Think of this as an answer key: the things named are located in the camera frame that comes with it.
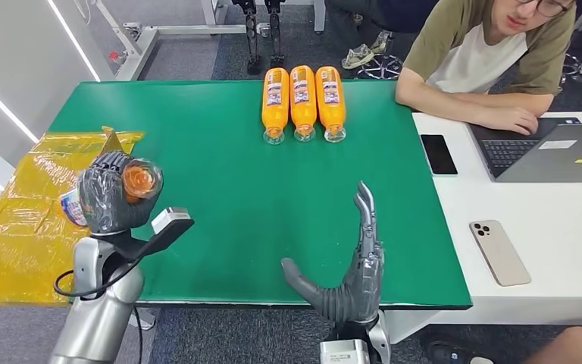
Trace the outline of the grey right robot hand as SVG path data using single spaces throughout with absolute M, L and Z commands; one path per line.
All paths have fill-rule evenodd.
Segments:
M 354 203 L 359 211 L 358 242 L 352 261 L 337 287 L 322 287 L 304 276 L 291 258 L 280 264 L 285 281 L 325 319 L 369 323 L 378 316 L 384 266 L 383 246 L 377 236 L 374 196 L 364 181 L 357 184 Z

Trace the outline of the person's right hand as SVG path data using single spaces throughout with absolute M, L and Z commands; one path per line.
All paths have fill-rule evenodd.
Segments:
M 486 107 L 477 123 L 492 130 L 507 130 L 525 136 L 536 133 L 538 129 L 537 116 L 518 107 Z

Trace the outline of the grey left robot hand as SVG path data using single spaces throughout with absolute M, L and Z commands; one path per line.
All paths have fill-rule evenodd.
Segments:
M 135 158 L 122 150 L 105 152 L 95 158 L 78 177 L 77 189 L 86 223 L 97 236 L 119 234 L 147 223 L 163 189 L 163 174 L 150 161 L 139 162 L 155 172 L 155 185 L 136 202 L 127 199 L 124 169 Z

